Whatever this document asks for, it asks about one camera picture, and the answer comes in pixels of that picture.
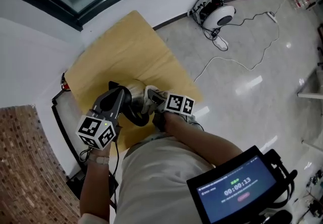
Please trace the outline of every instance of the yellow mat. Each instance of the yellow mat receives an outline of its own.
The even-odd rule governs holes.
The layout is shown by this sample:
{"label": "yellow mat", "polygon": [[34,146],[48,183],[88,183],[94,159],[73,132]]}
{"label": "yellow mat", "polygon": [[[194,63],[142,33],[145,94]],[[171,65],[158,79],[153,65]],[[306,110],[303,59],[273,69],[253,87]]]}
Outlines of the yellow mat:
{"label": "yellow mat", "polygon": [[[132,11],[98,38],[66,72],[71,91],[86,114],[108,82],[123,84],[138,79],[160,90],[187,95],[197,102],[202,95],[172,52],[150,25]],[[138,127],[121,115],[118,149],[122,152],[154,132],[150,122]]]}

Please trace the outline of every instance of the person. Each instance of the person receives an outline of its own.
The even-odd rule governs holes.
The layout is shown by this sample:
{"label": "person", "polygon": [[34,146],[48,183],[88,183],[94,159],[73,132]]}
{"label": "person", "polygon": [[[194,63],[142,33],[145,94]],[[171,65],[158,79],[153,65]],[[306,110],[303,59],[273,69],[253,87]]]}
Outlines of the person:
{"label": "person", "polygon": [[[236,145],[201,129],[194,118],[164,113],[165,133],[131,147],[122,165],[115,224],[201,223],[186,181],[242,153]],[[110,148],[92,150],[108,157]],[[79,224],[107,224],[109,165],[90,161],[80,198]]]}

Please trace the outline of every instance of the gray floor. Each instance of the gray floor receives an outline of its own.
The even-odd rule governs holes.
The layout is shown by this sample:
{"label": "gray floor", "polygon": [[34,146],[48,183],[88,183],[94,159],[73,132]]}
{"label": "gray floor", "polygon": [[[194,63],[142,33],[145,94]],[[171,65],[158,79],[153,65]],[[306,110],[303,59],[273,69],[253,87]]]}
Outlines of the gray floor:
{"label": "gray floor", "polygon": [[[240,24],[244,18],[253,17],[256,13],[275,11],[282,1],[231,2],[229,4],[237,10],[231,23]],[[243,150],[252,145],[264,152],[274,148],[289,170],[298,169],[294,201],[304,195],[309,176],[323,163],[320,154],[301,145],[302,140],[308,140],[323,148],[321,103],[296,95],[315,69],[320,40],[318,19],[312,11],[296,12],[287,0],[278,12],[277,20],[280,39],[267,49],[263,62],[253,71],[221,59],[211,62],[196,81],[204,102],[196,105],[195,111],[208,106],[210,111],[198,118],[207,132],[222,136]],[[165,26],[157,33],[195,79],[214,56],[235,59],[252,68],[260,61],[263,50],[277,38],[278,26],[267,15],[262,15],[239,27],[224,27],[220,36],[229,43],[228,51],[214,47],[189,18]],[[75,107],[70,101],[73,100],[72,95],[66,93],[61,100],[64,99],[66,102],[59,110],[60,115],[76,112],[69,109]],[[74,132],[75,120],[66,120],[65,125],[70,126],[70,133]],[[115,159],[111,159],[111,168],[114,169],[112,165],[115,165]],[[306,199],[293,206],[297,218],[306,209]],[[315,223],[315,219],[310,217],[308,221]]]}

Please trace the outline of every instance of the bracelet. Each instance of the bracelet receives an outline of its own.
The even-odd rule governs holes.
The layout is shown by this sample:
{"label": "bracelet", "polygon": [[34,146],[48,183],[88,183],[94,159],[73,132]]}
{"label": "bracelet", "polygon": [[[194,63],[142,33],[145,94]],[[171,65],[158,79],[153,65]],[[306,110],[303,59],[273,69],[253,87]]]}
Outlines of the bracelet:
{"label": "bracelet", "polygon": [[90,153],[89,160],[100,165],[108,165],[110,157],[101,157]]}

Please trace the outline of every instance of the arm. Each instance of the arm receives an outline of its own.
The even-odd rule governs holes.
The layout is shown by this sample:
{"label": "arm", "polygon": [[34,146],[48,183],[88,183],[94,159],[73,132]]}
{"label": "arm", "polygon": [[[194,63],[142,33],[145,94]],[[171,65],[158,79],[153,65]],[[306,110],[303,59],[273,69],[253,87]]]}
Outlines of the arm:
{"label": "arm", "polygon": [[[91,153],[108,157],[110,146],[101,151],[93,149]],[[89,160],[86,177],[81,192],[80,212],[90,213],[109,221],[110,195],[109,195],[109,165],[97,164]]]}
{"label": "arm", "polygon": [[165,113],[165,130],[211,164],[218,166],[242,153],[232,142],[188,124],[182,117]]}

